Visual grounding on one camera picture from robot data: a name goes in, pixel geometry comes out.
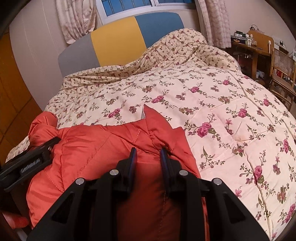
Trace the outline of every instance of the black clamp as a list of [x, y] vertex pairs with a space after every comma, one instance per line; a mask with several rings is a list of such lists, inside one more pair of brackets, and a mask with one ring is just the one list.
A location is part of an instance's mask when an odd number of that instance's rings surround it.
[[180, 241], [205, 240], [202, 197], [206, 201], [211, 241], [269, 241], [260, 224], [221, 179], [195, 177], [170, 159], [165, 149], [160, 152], [160, 161], [166, 193], [183, 207]]
[[10, 192], [52, 163], [50, 151], [61, 139], [54, 137], [33, 150], [25, 150], [9, 160], [0, 171], [0, 186]]
[[132, 191], [137, 151], [101, 178], [76, 179], [29, 234], [27, 241], [117, 241], [116, 202]]

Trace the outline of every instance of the floral curtain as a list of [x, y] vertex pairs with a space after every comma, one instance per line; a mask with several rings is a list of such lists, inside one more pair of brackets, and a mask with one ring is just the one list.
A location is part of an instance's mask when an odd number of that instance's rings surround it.
[[56, 0], [59, 22], [68, 44], [94, 30], [95, 0]]
[[201, 33], [209, 45], [231, 47], [229, 16], [225, 0], [195, 0]]

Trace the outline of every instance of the floral comforter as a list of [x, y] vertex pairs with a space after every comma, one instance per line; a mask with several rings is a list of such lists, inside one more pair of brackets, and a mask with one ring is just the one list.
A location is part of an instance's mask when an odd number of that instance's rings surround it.
[[118, 125], [139, 120], [144, 104], [184, 128], [202, 178], [221, 178], [270, 240], [281, 233], [295, 212], [296, 121], [201, 33], [174, 31], [130, 64], [67, 76], [46, 111], [58, 128]]

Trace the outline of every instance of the small box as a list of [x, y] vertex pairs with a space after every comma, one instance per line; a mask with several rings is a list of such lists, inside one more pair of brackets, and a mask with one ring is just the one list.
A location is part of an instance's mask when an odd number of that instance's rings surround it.
[[241, 43], [241, 44], [247, 44], [247, 38], [244, 37], [238, 37], [238, 36], [230, 36], [231, 42]]
[[251, 38], [247, 38], [247, 43], [246, 43], [246, 44], [247, 44], [248, 46], [251, 46], [251, 43], [252, 43], [252, 39], [251, 39]]

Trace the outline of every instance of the wooden cabinet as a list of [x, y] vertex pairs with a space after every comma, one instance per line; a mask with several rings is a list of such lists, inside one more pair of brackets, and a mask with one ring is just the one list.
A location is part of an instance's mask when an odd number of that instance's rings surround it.
[[15, 62], [9, 33], [0, 39], [0, 163], [29, 132], [42, 111], [31, 96]]

